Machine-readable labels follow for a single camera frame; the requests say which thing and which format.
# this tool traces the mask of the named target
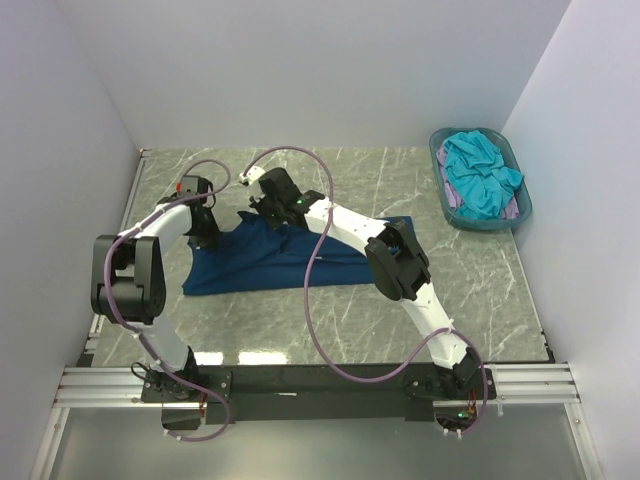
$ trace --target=laundry basket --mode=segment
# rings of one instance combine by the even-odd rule
[[[516,228],[522,222],[524,222],[529,217],[529,215],[531,215],[531,211],[533,210],[531,197],[529,197],[529,192],[527,191],[527,186],[525,185],[524,180],[522,181],[520,187],[515,191],[516,202],[518,202],[518,210],[520,211],[520,215],[518,215],[516,218],[477,220],[474,218],[463,217],[449,206],[449,202],[447,201],[447,196],[444,190],[444,179],[440,174],[440,164],[438,163],[436,152],[442,145],[442,142],[444,142],[450,136],[455,135],[458,132],[471,132],[473,130],[478,130],[486,135],[491,143],[493,143],[500,149],[500,152],[502,152],[502,158],[504,158],[504,164],[507,167],[520,171],[520,167],[518,167],[516,157],[513,154],[513,150],[511,150],[511,145],[509,145],[509,142],[506,138],[504,138],[495,130],[491,130],[489,128],[441,128],[433,135],[431,135],[431,139],[429,140],[429,148],[431,149],[431,160],[433,161],[433,169],[435,170],[436,180],[438,182],[440,204],[442,205],[444,217],[446,218],[447,222],[451,224],[451,226],[465,230],[489,231]]]

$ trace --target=teal shirt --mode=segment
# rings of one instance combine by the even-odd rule
[[[449,183],[464,200],[457,212],[478,220],[500,218],[522,173],[506,167],[500,149],[477,130],[452,135],[444,148]]]

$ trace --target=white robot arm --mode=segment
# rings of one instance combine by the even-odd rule
[[[433,288],[426,255],[406,225],[396,228],[383,220],[360,215],[331,204],[317,192],[302,194],[282,168],[265,172],[254,166],[246,176],[240,176],[240,181],[250,189],[251,206],[273,226],[286,221],[322,233],[332,209],[333,220],[327,235],[367,256],[378,289],[402,305],[421,335],[426,337],[440,328],[453,328]],[[460,364],[467,353],[466,344],[453,334],[435,337],[428,347],[433,362],[447,369]]]
[[[162,199],[155,211],[145,220],[155,216],[158,210],[180,196],[193,196],[210,192],[211,182],[198,176],[185,176],[181,182],[181,192]],[[112,291],[123,318],[134,325],[145,341],[157,352],[159,358],[174,372],[188,377],[188,371],[195,367],[191,349],[177,335],[163,312],[166,301],[166,285],[162,257],[169,247],[180,237],[187,235],[192,242],[202,247],[214,246],[221,232],[204,199],[188,201],[184,205],[170,208],[114,253],[112,261]],[[107,251],[115,239],[124,236],[101,235],[94,243],[91,306],[94,312],[105,315],[111,322],[116,320],[109,307],[104,285],[103,269]],[[158,363],[152,368],[161,371]]]

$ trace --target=white wall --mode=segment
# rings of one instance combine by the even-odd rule
[[[0,478],[27,478],[136,149],[52,0],[0,0]]]
[[[569,0],[58,0],[137,145],[502,128]]]
[[[534,205],[517,234],[609,478],[640,460],[640,3],[574,0],[504,133]]]

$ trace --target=purple cable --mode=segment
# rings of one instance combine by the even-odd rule
[[[270,153],[276,152],[278,150],[295,150],[297,152],[301,152],[301,153],[304,153],[304,154],[310,156],[316,162],[318,162],[318,164],[322,167],[322,169],[325,171],[325,173],[327,175],[327,180],[329,182],[329,195],[328,195],[328,197],[329,197],[329,201],[331,202],[331,204],[333,204],[333,190],[334,190],[333,189],[333,177],[331,176],[331,172],[329,172],[329,167],[327,167],[326,163],[324,163],[324,161],[318,155],[316,155],[312,151],[307,150],[305,148],[282,146],[282,147],[274,147],[274,148],[270,148],[268,150],[265,150],[264,152],[262,152],[258,156],[256,156],[251,161],[251,163],[249,163],[249,165],[247,165],[247,167],[244,170],[244,175],[246,175],[248,173],[249,169],[251,167],[253,167],[260,159],[262,159],[266,155],[269,155]],[[407,368],[409,363],[411,363],[411,361],[416,357],[416,355],[418,355],[420,350],[422,350],[424,348],[424,346],[431,339],[433,339],[434,337],[436,337],[436,336],[438,336],[438,335],[440,335],[442,333],[449,333],[449,332],[453,333],[454,335],[459,337],[463,342],[465,342],[473,350],[473,353],[475,354],[476,358],[478,359],[478,362],[480,364],[479,365],[480,366],[480,370],[482,372],[482,383],[483,383],[482,407],[481,407],[480,411],[478,412],[478,417],[473,422],[473,424],[471,424],[471,426],[466,428],[461,433],[463,435],[465,435],[465,434],[471,432],[475,428],[476,424],[480,421],[480,419],[484,416],[485,409],[486,409],[486,406],[487,406],[487,400],[489,398],[489,385],[487,383],[487,372],[485,370],[484,363],[482,362],[482,357],[480,357],[480,353],[478,352],[476,347],[471,343],[471,341],[467,337],[465,337],[462,333],[458,332],[457,330],[451,330],[450,331],[448,328],[439,328],[439,329],[431,332],[424,339],[422,339],[420,344],[415,348],[415,350],[411,353],[411,355],[409,355],[409,358],[407,358],[398,368],[396,368],[395,370],[387,373],[386,375],[382,375],[380,377],[374,377],[374,378],[356,377],[354,375],[351,375],[351,374],[341,370],[335,363],[333,363],[333,361],[329,358],[329,355],[327,355],[327,352],[325,352],[324,349],[322,348],[322,345],[320,345],[320,341],[318,340],[318,337],[316,335],[315,329],[313,328],[313,323],[311,321],[311,307],[309,306],[309,279],[311,278],[311,271],[313,270],[313,264],[315,262],[316,255],[318,254],[318,252],[320,250],[320,247],[322,247],[322,244],[324,243],[324,240],[327,238],[327,234],[329,233],[329,229],[331,228],[331,224],[332,223],[333,223],[333,208],[330,208],[329,209],[328,220],[327,220],[327,225],[325,226],[324,231],[322,232],[322,235],[320,235],[320,238],[318,239],[318,243],[316,243],[316,246],[313,249],[313,252],[311,253],[311,257],[309,258],[309,263],[307,264],[307,270],[304,273],[304,314],[305,314],[305,319],[306,319],[306,322],[307,322],[307,329],[309,330],[309,335],[311,336],[311,340],[313,341],[313,344],[315,345],[316,350],[318,350],[318,353],[320,354],[322,359],[326,362],[326,364],[329,366],[329,368],[331,368],[331,370],[333,370],[335,373],[337,373],[341,377],[343,377],[343,378],[345,378],[347,380],[351,380],[353,382],[357,382],[357,383],[379,383],[379,382],[384,382],[385,380],[389,380],[389,379],[395,377],[400,372],[402,372],[405,368]]]
[[[118,249],[118,247],[120,245],[122,245],[124,242],[126,242],[127,240],[129,240],[130,238],[134,237],[135,235],[137,235],[138,233],[140,233],[143,229],[145,229],[146,227],[148,227],[149,225],[151,225],[153,222],[155,222],[158,218],[160,218],[162,215],[164,215],[164,213],[167,210],[170,210],[174,207],[177,207],[178,205],[182,205],[188,201],[192,201],[192,200],[200,200],[200,199],[204,199],[207,197],[210,197],[212,195],[215,195],[217,193],[220,193],[222,190],[224,190],[227,185],[229,185],[229,182],[231,181],[231,171],[229,170],[229,167],[227,167],[224,163],[219,162],[218,160],[213,160],[213,159],[206,159],[206,160],[198,160],[197,162],[192,163],[189,168],[187,168],[187,170],[182,174],[182,177],[184,177],[187,173],[189,173],[191,170],[193,170],[196,166],[201,165],[203,163],[215,163],[216,165],[221,166],[224,171],[227,173],[227,179],[224,182],[224,184],[217,189],[214,189],[210,192],[207,193],[201,193],[198,195],[193,195],[190,197],[184,197],[184,198],[180,198],[178,200],[175,200],[167,205],[165,205],[165,207],[161,210],[157,210],[155,211],[152,215],[150,215],[149,217],[147,217],[146,219],[144,219],[140,224],[137,224],[134,228],[132,228],[131,230],[129,230],[127,233],[125,233],[124,235],[122,235],[121,237],[119,237],[118,239],[116,239],[115,242],[113,242],[113,244],[111,245],[111,247],[109,248],[109,250],[107,251],[107,255],[105,257],[104,260],[104,289],[105,289],[105,293],[107,295],[107,302],[109,303],[109,308],[111,308],[111,312],[113,314],[113,317],[116,319],[116,321],[122,325],[122,327],[126,328],[127,330],[133,332],[134,334],[138,335],[138,339],[140,340],[140,343],[142,344],[142,346],[144,347],[144,349],[147,351],[147,353],[149,354],[149,356],[154,360],[154,361],[158,361],[160,360],[160,368],[162,368],[162,370],[164,371],[164,373],[166,373],[172,380],[174,380],[175,382],[178,382],[188,388],[191,388],[193,390],[198,390],[199,392],[204,393],[205,395],[208,395],[210,397],[215,398],[218,402],[220,402],[220,404],[222,404],[222,406],[225,409],[225,419],[224,419],[224,423],[222,424],[222,426],[215,432],[213,432],[210,435],[205,435],[203,437],[184,437],[181,435],[178,435],[176,432],[173,431],[168,431],[167,434],[171,435],[173,438],[177,438],[183,442],[203,442],[206,440],[211,440],[212,438],[215,438],[219,435],[221,435],[229,426],[229,424],[231,423],[231,408],[229,407],[229,404],[226,402],[226,400],[219,395],[218,393],[209,390],[208,388],[202,387],[200,385],[196,385],[195,383],[192,383],[188,380],[185,380],[184,378],[180,378],[178,375],[176,375],[171,368],[169,367],[169,365],[167,365],[158,355],[158,352],[155,351],[155,349],[153,348],[153,346],[147,341],[147,339],[144,337],[144,333],[142,333],[142,331],[135,327],[134,325],[130,325],[123,317],[122,314],[120,313],[120,310],[118,309],[118,305],[116,303],[115,297],[113,295],[113,285],[111,284],[111,263],[113,261],[113,254],[114,252]]]

